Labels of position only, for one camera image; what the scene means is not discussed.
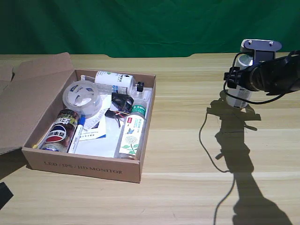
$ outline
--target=green backdrop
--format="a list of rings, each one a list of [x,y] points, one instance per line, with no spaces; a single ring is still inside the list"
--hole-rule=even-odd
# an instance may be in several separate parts
[[[300,0],[0,0],[0,54],[182,57],[244,38],[300,49]]]

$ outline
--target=black bottle cap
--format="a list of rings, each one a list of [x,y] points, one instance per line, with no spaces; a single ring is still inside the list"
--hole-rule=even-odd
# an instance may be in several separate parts
[[[144,82],[139,81],[139,82],[137,83],[136,90],[137,90],[138,92],[143,92],[143,89],[144,89]]]

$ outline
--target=blue marker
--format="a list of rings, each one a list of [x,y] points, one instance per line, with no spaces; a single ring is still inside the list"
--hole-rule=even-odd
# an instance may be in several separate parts
[[[73,154],[75,153],[77,145],[78,145],[78,142],[79,142],[79,138],[80,138],[81,132],[83,130],[84,123],[85,123],[85,117],[82,116],[79,119],[79,122],[78,122],[78,125],[77,125],[77,129],[76,129],[76,132],[74,134],[74,137],[73,137],[73,140],[71,142],[71,145],[70,145],[68,153],[73,153]]]

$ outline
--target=wooden table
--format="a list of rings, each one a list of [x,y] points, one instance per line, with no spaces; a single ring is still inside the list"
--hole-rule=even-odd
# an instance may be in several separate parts
[[[37,57],[1,55],[0,65]],[[142,181],[34,171],[20,151],[9,153],[0,157],[0,180],[14,197],[0,211],[0,224],[300,224],[299,93],[251,105],[247,112],[230,108],[221,90],[233,58],[230,53],[160,59],[72,55],[75,68],[157,75]],[[268,98],[261,91],[251,100]],[[218,171],[203,147],[220,170],[234,173]]]

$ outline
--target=cardboard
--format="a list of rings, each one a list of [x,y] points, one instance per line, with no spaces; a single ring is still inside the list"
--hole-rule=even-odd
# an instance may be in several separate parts
[[[155,75],[131,74],[152,87],[142,150],[137,160],[93,157],[32,149],[64,108],[64,89],[81,75],[95,77],[97,70],[75,70],[68,53],[22,63],[13,81],[0,95],[0,154],[22,148],[35,170],[140,182],[155,97]]]
[[[4,65],[0,67],[0,95],[3,90],[10,84],[13,78],[13,67]]]

